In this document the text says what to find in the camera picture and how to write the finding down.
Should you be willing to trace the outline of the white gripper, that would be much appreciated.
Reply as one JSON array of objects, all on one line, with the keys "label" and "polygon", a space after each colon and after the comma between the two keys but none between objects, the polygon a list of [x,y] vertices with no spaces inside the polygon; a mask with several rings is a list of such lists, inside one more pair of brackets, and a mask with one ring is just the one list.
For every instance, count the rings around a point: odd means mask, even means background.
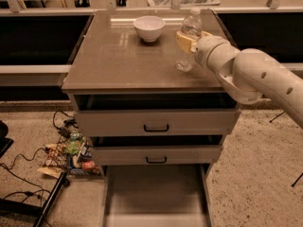
[{"label": "white gripper", "polygon": [[231,43],[220,36],[203,31],[202,38],[197,42],[198,38],[189,36],[181,30],[175,35],[178,46],[187,54],[194,53],[195,61],[203,68],[207,68],[207,61],[210,54],[220,45],[231,47]]}]

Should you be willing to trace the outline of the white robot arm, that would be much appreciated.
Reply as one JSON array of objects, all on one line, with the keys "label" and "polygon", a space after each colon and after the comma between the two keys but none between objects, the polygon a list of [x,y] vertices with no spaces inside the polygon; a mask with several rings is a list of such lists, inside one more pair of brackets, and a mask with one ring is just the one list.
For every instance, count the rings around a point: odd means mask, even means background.
[{"label": "white robot arm", "polygon": [[303,79],[277,60],[257,49],[239,50],[211,34],[196,37],[178,31],[175,38],[235,101],[251,105],[266,96],[303,128]]}]

